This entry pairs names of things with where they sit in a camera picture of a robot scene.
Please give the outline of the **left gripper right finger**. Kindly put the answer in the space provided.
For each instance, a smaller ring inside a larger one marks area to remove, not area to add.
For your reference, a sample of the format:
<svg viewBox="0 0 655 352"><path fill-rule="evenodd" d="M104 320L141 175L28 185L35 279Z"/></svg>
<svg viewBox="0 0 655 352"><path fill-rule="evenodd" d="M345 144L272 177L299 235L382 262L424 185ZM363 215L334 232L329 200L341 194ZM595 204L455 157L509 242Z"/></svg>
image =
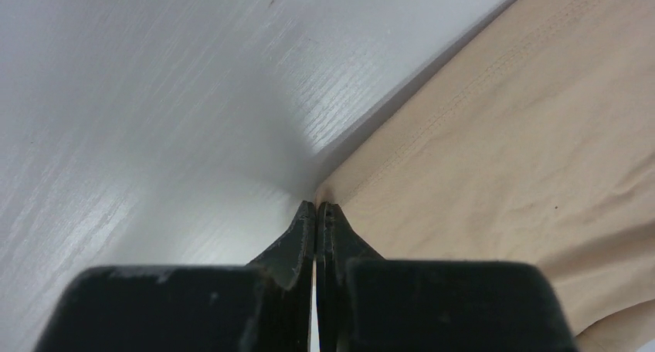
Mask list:
<svg viewBox="0 0 655 352"><path fill-rule="evenodd" d="M385 259L341 207L317 211L322 351L574 351L545 276L499 261Z"/></svg>

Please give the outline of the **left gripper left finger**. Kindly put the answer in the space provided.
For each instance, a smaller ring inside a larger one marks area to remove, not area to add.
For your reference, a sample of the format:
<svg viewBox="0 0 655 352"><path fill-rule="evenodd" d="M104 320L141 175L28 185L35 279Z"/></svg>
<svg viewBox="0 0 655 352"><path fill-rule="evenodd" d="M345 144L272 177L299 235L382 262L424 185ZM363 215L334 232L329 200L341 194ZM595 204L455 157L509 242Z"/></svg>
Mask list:
<svg viewBox="0 0 655 352"><path fill-rule="evenodd" d="M316 208L243 266L98 266L65 289L38 351L306 351Z"/></svg>

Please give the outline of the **beige t-shirt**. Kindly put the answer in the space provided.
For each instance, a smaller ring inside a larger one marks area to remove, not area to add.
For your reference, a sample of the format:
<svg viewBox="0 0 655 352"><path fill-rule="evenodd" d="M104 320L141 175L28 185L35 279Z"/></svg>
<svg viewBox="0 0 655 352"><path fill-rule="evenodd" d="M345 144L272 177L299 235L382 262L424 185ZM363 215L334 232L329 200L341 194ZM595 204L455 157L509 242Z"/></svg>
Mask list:
<svg viewBox="0 0 655 352"><path fill-rule="evenodd" d="M384 256L537 266L584 351L654 339L654 0L517 0L317 190Z"/></svg>

